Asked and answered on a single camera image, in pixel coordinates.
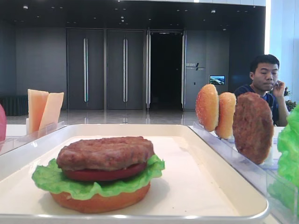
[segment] floor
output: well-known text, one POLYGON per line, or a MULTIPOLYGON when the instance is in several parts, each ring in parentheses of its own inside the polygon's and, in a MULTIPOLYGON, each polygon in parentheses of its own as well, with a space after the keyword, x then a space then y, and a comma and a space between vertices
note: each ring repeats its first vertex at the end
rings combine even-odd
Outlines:
MULTIPOLYGON (((26 124, 25 116, 7 117, 8 124, 26 124)), ((195 112, 142 111, 142 110, 62 110, 59 122, 74 124, 182 124, 193 125, 197 121, 195 112)))

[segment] ceiling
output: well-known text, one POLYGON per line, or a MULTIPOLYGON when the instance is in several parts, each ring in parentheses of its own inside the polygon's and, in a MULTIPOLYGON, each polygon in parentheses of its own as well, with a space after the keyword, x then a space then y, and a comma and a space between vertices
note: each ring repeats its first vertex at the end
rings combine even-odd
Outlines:
POLYGON ((229 4, 122 0, 0 0, 0 19, 17 26, 30 27, 229 31, 264 15, 265 7, 229 4))

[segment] orange cheese slice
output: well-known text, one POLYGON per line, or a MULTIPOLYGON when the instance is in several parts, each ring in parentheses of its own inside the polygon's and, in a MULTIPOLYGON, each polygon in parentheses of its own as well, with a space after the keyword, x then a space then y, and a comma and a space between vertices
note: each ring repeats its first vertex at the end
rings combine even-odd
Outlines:
POLYGON ((48 92, 28 89, 29 134, 39 130, 48 92))
POLYGON ((57 124, 62 102, 64 100, 64 93, 50 93, 43 112, 43 117, 39 126, 39 130, 45 128, 50 124, 57 124))

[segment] man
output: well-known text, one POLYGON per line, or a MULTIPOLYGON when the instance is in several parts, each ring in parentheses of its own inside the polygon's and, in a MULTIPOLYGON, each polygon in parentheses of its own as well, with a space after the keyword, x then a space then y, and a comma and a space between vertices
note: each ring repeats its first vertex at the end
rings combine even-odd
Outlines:
POLYGON ((251 85, 243 85, 235 90, 238 98, 243 93, 255 92, 269 104, 273 123, 277 126, 287 125, 288 109, 285 104, 285 83, 278 80, 279 60, 273 55, 261 55, 250 65, 251 85))

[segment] gray door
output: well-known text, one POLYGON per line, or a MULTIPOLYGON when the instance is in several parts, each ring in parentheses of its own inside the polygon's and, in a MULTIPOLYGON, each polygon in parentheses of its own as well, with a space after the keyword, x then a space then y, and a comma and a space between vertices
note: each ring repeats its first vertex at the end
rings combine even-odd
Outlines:
POLYGON ((107 32, 108 109, 142 109, 143 32, 107 32))
POLYGON ((69 109, 104 109, 102 30, 68 30, 69 109))

